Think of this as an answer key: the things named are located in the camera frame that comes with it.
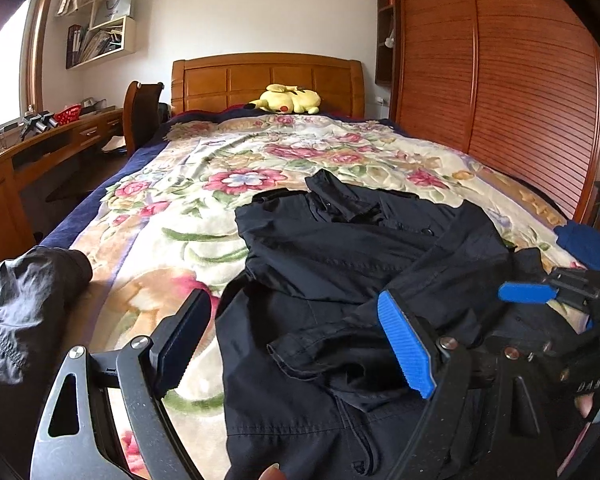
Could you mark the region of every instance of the floral blanket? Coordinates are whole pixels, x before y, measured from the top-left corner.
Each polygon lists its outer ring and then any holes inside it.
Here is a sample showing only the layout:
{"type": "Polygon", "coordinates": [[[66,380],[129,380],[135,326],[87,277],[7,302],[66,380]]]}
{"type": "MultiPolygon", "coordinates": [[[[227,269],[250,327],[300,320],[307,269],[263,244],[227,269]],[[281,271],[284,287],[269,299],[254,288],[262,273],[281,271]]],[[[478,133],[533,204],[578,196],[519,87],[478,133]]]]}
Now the floral blanket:
{"type": "MultiPolygon", "coordinates": [[[[146,167],[107,188],[96,218],[73,244],[90,258],[94,277],[72,314],[68,344],[88,342],[92,352],[120,348],[151,333],[195,289],[211,294],[215,309],[248,252],[234,209],[261,190],[304,189],[304,178],[320,168],[343,182],[411,191],[436,203],[471,200],[507,244],[540,248],[547,269],[577,265],[555,243],[552,229],[564,219],[535,194],[463,153],[377,121],[292,115],[190,121],[174,124],[166,139],[146,167]]],[[[552,306],[583,329],[577,312],[552,306]]],[[[164,399],[208,480],[221,480],[229,467],[222,398],[212,322],[180,386],[164,399]]],[[[148,476],[116,392],[112,406],[132,472],[148,476]]]]}

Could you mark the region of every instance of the red basket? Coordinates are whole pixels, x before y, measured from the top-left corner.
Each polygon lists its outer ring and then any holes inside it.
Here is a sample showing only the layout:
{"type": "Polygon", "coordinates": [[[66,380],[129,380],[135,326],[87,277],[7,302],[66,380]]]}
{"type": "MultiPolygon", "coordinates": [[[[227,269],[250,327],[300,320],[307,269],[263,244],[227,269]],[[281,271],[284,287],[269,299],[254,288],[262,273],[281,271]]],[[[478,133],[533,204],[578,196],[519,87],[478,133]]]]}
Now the red basket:
{"type": "Polygon", "coordinates": [[[65,110],[55,114],[54,119],[60,124],[73,123],[74,121],[78,120],[78,117],[80,116],[80,110],[82,110],[82,105],[69,106],[65,110]]]}

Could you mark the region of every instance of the wardrobe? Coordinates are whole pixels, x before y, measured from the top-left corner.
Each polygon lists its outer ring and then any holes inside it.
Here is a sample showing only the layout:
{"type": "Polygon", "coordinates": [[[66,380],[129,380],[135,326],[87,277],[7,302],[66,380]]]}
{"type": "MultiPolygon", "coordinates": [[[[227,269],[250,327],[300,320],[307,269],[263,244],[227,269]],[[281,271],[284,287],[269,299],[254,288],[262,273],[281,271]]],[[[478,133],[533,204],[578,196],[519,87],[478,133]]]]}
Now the wardrobe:
{"type": "Polygon", "coordinates": [[[390,116],[588,221],[600,48],[564,0],[395,0],[390,116]]]}

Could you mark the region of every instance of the blue gripper pad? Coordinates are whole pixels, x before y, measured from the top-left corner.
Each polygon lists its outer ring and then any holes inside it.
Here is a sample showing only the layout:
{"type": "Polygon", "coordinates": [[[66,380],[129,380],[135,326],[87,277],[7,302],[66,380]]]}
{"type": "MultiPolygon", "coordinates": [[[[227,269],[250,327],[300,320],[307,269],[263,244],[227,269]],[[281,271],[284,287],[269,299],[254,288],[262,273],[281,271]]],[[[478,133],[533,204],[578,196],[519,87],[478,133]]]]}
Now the blue gripper pad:
{"type": "Polygon", "coordinates": [[[378,319],[400,363],[408,385],[429,399],[436,389],[431,356],[394,298],[386,290],[378,296],[378,319]]]}
{"type": "Polygon", "coordinates": [[[546,303],[557,295],[557,290],[542,283],[505,282],[498,290],[498,297],[511,303],[546,303]]]}

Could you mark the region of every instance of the metal screw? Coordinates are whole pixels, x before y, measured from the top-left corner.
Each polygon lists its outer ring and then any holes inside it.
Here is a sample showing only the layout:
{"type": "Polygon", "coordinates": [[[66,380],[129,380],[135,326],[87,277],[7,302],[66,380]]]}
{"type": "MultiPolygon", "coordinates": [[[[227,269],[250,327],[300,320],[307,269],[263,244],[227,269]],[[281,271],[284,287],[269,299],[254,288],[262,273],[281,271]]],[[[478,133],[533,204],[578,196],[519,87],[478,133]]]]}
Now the metal screw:
{"type": "Polygon", "coordinates": [[[455,338],[450,337],[448,335],[443,335],[440,338],[440,346],[445,350],[455,350],[458,348],[458,341],[455,338]]]}
{"type": "Polygon", "coordinates": [[[518,359],[520,357],[520,352],[518,352],[517,348],[513,348],[513,346],[507,346],[504,349],[504,355],[507,359],[511,359],[512,361],[515,361],[516,359],[518,359]]]}
{"type": "Polygon", "coordinates": [[[82,357],[84,354],[84,346],[74,346],[73,348],[71,348],[71,350],[69,350],[69,358],[70,359],[77,359],[78,357],[82,357]]]}
{"type": "Polygon", "coordinates": [[[131,348],[138,350],[144,348],[149,342],[149,338],[145,335],[139,335],[131,340],[131,348]]]}

